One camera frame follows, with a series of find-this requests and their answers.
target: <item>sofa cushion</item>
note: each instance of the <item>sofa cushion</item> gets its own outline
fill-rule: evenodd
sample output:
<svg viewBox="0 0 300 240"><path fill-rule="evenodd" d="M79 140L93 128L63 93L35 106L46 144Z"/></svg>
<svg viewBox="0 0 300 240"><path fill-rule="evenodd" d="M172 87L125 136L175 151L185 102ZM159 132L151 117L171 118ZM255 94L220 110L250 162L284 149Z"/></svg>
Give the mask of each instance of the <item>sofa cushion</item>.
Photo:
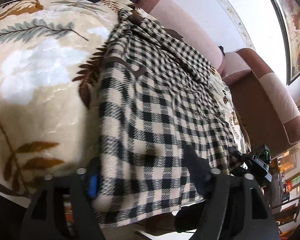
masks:
<svg viewBox="0 0 300 240"><path fill-rule="evenodd" d="M208 34L173 0L139 0L137 4L164 28L175 30L183 41L200 52L221 73L223 55Z"/></svg>

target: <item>painting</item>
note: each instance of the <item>painting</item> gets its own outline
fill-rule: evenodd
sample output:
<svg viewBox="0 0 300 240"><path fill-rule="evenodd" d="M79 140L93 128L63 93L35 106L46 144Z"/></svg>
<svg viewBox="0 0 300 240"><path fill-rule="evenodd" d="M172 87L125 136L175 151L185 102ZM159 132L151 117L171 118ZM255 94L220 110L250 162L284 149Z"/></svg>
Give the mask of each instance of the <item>painting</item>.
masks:
<svg viewBox="0 0 300 240"><path fill-rule="evenodd" d="M289 47L290 63L287 64L287 84L300 75L300 6L295 0L276 0L283 16Z"/></svg>

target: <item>blue part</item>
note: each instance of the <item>blue part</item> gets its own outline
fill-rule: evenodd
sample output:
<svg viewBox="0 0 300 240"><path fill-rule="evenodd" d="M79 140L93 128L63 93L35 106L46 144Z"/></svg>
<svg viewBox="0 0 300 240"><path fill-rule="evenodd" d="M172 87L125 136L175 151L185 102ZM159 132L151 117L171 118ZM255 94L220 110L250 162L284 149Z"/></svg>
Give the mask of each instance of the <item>blue part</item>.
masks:
<svg viewBox="0 0 300 240"><path fill-rule="evenodd" d="M96 175L90 178L89 196L95 198L97 196L98 177Z"/></svg>

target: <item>black device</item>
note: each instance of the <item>black device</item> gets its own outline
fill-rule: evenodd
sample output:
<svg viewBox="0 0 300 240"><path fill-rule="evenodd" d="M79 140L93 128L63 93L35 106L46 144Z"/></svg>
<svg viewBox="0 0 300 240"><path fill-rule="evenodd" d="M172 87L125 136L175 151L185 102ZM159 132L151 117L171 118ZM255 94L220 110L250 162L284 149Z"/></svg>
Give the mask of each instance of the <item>black device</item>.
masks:
<svg viewBox="0 0 300 240"><path fill-rule="evenodd" d="M252 174L261 187L266 186L272 180L269 173L271 163L270 150L266 145L260 146L250 154L242 154L236 148L230 147L229 152L240 162L247 165L248 169L237 167L231 171L234 176L243 177L245 174Z"/></svg>
<svg viewBox="0 0 300 240"><path fill-rule="evenodd" d="M44 181L26 211L20 240L72 239L64 217L62 198L64 193L70 194L76 239L105 240L94 219L90 197L86 190L90 176L87 171L85 174L75 173L72 176L53 177ZM224 232L228 232L232 240L280 239L271 210L265 203L255 179L224 175L214 168L211 169L210 182L213 191L191 240L229 239L221 237ZM229 199L232 192L238 190L242 197L234 206ZM229 217L233 212L237 214L240 221L236 221L235 229L231 230Z"/></svg>

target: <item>checkered shirt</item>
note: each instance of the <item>checkered shirt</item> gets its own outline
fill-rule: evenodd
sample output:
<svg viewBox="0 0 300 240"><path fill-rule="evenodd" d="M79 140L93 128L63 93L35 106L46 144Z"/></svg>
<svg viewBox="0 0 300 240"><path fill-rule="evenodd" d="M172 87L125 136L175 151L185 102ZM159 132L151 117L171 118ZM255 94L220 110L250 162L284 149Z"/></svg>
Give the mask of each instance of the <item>checkered shirt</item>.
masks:
<svg viewBox="0 0 300 240"><path fill-rule="evenodd" d="M234 138L213 99L210 62L157 23L133 24L121 10L100 72L101 174L92 205L117 227L200 200L182 141L224 173Z"/></svg>

